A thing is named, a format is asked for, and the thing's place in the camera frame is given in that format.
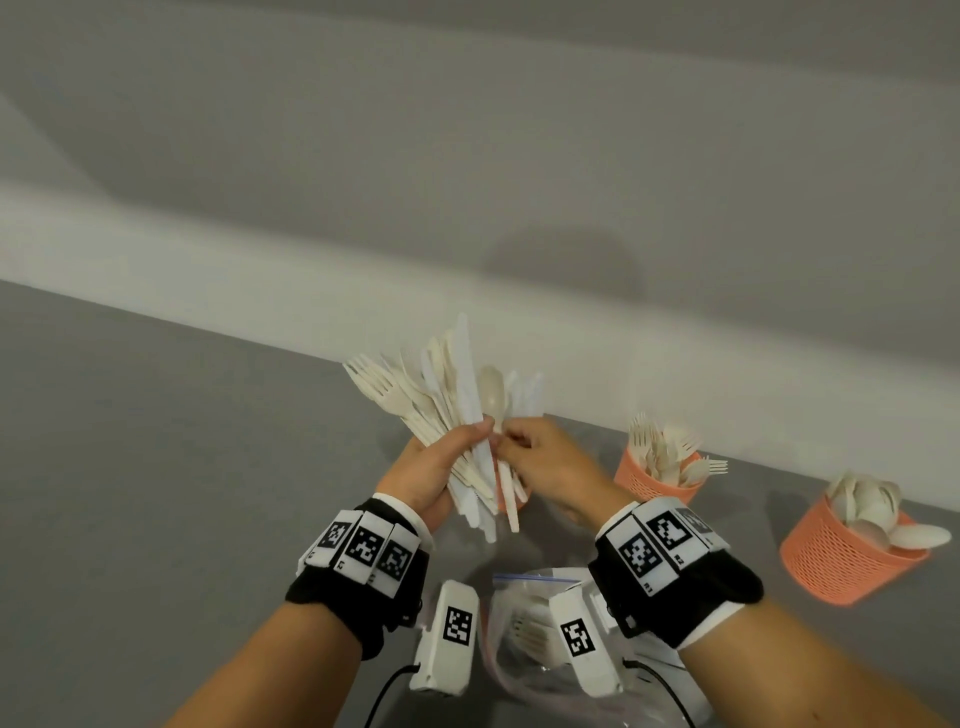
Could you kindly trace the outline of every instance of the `white device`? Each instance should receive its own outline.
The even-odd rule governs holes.
[[[588,585],[595,589],[592,582]],[[586,586],[578,584],[551,596],[550,615],[563,638],[580,687],[590,697],[614,695],[623,692],[631,676],[609,644],[611,631],[596,614],[595,607],[591,608],[593,600],[585,592]]]
[[[410,679],[410,690],[464,693],[470,682],[479,619],[477,592],[458,581],[445,581],[433,625],[423,631],[417,645],[414,663],[420,669]]]

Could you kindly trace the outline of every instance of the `wrist strap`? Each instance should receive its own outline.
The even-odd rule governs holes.
[[[383,628],[413,626],[429,556],[413,523],[382,498],[341,511],[298,562],[286,600],[324,604],[363,645],[383,647]]]
[[[625,636],[650,631],[676,648],[725,619],[710,620],[725,603],[762,599],[756,575],[679,499],[634,504],[611,521],[589,569]]]

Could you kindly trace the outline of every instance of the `gray table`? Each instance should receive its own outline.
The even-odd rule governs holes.
[[[363,499],[406,433],[331,362],[0,284],[0,725],[156,725],[281,600],[296,558]],[[611,470],[625,436],[566,423]],[[822,488],[732,463],[697,510],[768,592],[960,722],[960,554],[948,546],[852,609],[808,596],[777,544]],[[960,532],[960,516],[910,505]],[[589,536],[542,502],[492,549],[451,522],[430,584],[585,563]],[[339,725],[412,655],[364,664]],[[466,696],[395,687],[381,724],[526,726],[479,662]],[[558,717],[548,724],[569,725]]]

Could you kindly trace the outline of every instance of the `ziploc bag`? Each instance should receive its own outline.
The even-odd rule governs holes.
[[[587,569],[495,574],[493,596],[488,604],[481,607],[480,648],[487,672],[513,697],[545,711],[580,719],[586,724],[624,728],[687,728],[673,699],[652,678],[647,681],[641,675],[627,692],[591,698],[580,688],[569,664],[549,669],[516,645],[511,635],[518,619],[534,612],[542,615],[543,606],[551,596],[587,579],[590,579]],[[622,636],[618,639],[622,641],[624,656],[633,656],[631,641]],[[709,705],[703,699],[703,694],[696,689],[682,667],[671,667],[660,662],[651,664],[671,683],[675,692],[679,692],[675,684],[679,678],[688,682],[693,691],[699,694],[700,705],[690,705],[684,700],[695,720],[709,715]]]

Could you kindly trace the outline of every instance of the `cutlery holder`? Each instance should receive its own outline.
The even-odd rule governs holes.
[[[913,523],[900,511],[898,524]],[[882,551],[850,531],[822,496],[780,546],[780,558],[804,589],[836,606],[850,606],[905,571],[930,551],[892,547]]]
[[[700,459],[700,453],[694,452],[682,463],[686,466],[694,460]],[[697,492],[706,482],[701,480],[689,488],[675,488],[672,485],[666,485],[659,480],[651,477],[630,455],[629,449],[623,450],[623,457],[620,458],[620,467],[616,469],[616,475],[613,476],[613,482],[621,488],[633,493],[641,500],[650,500],[659,496],[678,497],[684,503],[689,503]]]

